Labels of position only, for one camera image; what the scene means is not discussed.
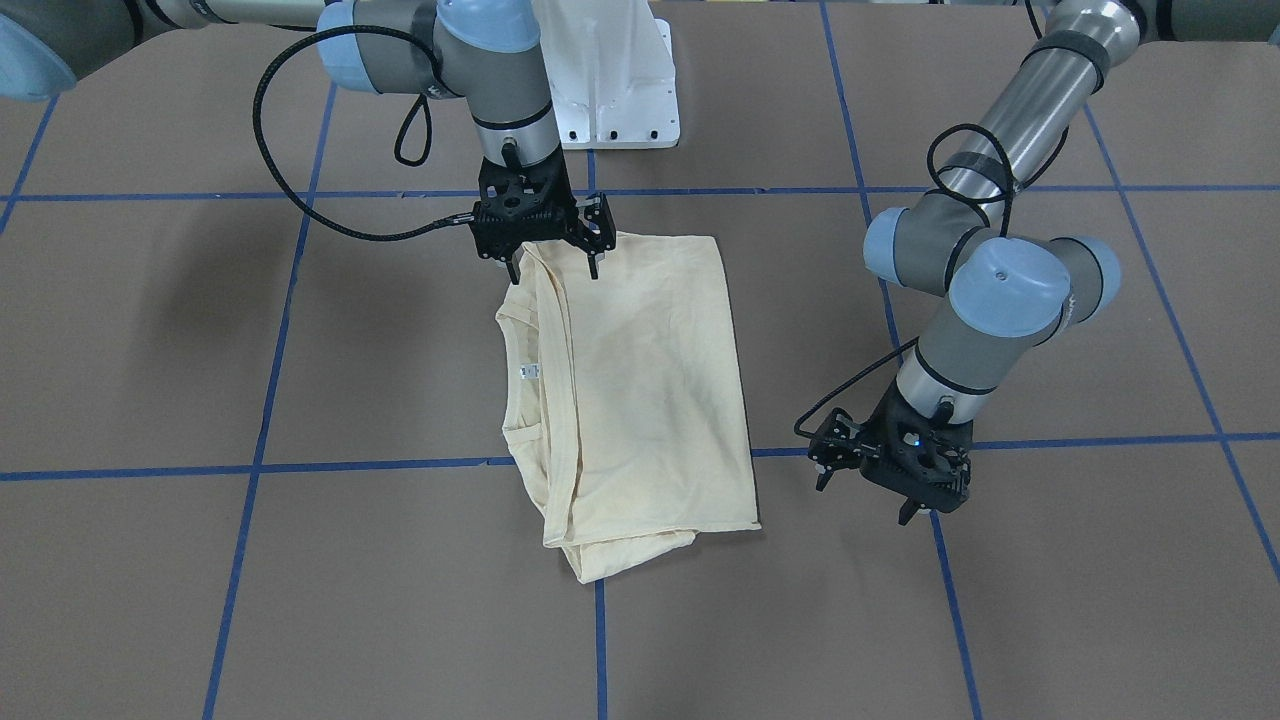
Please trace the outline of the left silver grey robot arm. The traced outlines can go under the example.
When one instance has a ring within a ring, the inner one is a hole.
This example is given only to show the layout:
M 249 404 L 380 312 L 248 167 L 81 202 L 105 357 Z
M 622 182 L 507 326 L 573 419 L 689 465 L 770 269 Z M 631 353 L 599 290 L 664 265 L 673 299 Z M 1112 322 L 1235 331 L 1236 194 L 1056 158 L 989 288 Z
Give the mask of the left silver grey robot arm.
M 931 188 L 868 225 L 867 269 L 940 299 L 927 328 L 888 354 L 901 366 L 856 421 L 836 407 L 808 441 L 818 491 L 845 470 L 900 495 L 899 523 L 969 500 L 973 427 L 989 396 L 1036 346 L 1097 316 L 1123 269 L 1105 242 L 1011 232 L 1015 199 L 1059 155 L 1069 126 L 1112 70 L 1156 42 L 1277 42 L 1275 1 L 1055 1 L 1039 37 L 945 163 L 925 154 Z

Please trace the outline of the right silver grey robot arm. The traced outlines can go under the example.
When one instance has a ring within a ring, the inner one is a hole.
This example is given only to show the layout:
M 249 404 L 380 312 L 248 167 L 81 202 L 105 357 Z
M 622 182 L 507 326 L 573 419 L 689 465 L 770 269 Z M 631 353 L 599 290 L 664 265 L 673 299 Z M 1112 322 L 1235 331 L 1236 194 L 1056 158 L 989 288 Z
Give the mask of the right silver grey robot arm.
M 306 217 L 340 234 L 379 241 L 312 209 L 268 146 L 269 86 L 289 59 L 315 47 L 333 83 L 408 95 L 412 117 L 429 120 L 433 99 L 467 102 L 483 150 L 477 201 L 470 211 L 389 233 L 388 241 L 466 225 L 477 255 L 502 264 L 513 283 L 525 245 L 563 241 L 586 256 L 598 278 L 599 260 L 616 246 L 616 228 L 603 193 L 580 200 L 571 190 L 529 1 L 5 1 L 3 96 L 49 100 L 169 31 L 250 24 L 301 33 L 264 70 L 251 122 L 269 174 Z

